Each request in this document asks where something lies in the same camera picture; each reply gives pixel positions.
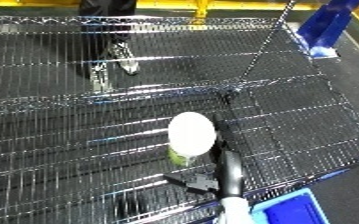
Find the white lid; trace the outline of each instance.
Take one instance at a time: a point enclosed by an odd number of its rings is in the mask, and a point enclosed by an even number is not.
[[[177,115],[168,126],[171,148],[181,156],[198,156],[213,146],[216,133],[212,122],[202,114],[185,112]]]

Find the yellow railing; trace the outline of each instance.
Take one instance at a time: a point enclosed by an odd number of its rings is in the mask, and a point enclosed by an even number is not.
[[[76,7],[80,0],[0,0],[0,6],[54,6]],[[264,2],[250,0],[138,0],[141,9],[194,10],[195,17],[204,18],[208,10],[282,10],[286,1]],[[298,3],[294,10],[316,10],[320,3]],[[354,13],[359,20],[359,10]]]

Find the person's leg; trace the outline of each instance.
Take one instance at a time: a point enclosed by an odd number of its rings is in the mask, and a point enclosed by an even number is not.
[[[137,0],[112,0],[108,8],[108,16],[133,16],[136,11]],[[122,19],[122,22],[129,22],[126,19]],[[116,25],[113,27],[114,31],[129,31],[131,27],[129,25]],[[112,36],[113,43],[125,42],[129,39],[128,33],[117,33]]]
[[[108,16],[108,8],[112,0],[81,0],[79,6],[80,16]],[[89,77],[93,91],[101,92],[111,88],[108,80],[107,64],[103,61],[105,58],[105,49],[108,39],[103,31],[105,27],[101,26],[102,20],[95,19],[93,24],[87,23],[81,26],[82,42],[84,48],[83,59],[86,62],[85,75]]]
[[[137,0],[113,0],[109,6],[109,16],[133,16],[135,15]],[[131,26],[130,19],[122,18],[117,24],[111,26],[113,33],[110,38],[108,52],[119,59],[118,64],[128,75],[136,75],[139,72],[139,63],[133,58],[127,40]]]
[[[108,16],[110,2],[114,0],[81,0],[79,6],[80,16]],[[107,46],[106,36],[101,26],[95,19],[95,24],[87,24],[81,27],[84,33],[84,48],[86,60],[97,60]]]

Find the metal wire rack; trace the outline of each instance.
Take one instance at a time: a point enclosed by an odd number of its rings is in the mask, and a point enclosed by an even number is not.
[[[125,24],[132,29],[114,29]],[[184,223],[213,216],[213,195],[185,193],[162,178],[214,169],[207,155],[188,168],[167,159],[168,123],[185,111],[225,118],[250,198],[359,163],[358,114],[285,24],[190,24],[0,17],[0,223]],[[271,44],[244,74],[272,29]],[[100,59],[87,49],[122,33],[131,35],[141,73],[128,77],[115,59],[104,59],[114,88],[95,94],[87,72]],[[236,96],[228,102],[230,91]]]

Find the blue object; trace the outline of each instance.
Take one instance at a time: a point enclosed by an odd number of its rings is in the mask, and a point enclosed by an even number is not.
[[[329,224],[307,188],[257,204],[251,215],[255,224]]]
[[[331,0],[317,10],[297,31],[312,57],[336,57],[332,48],[351,20],[359,0]]]

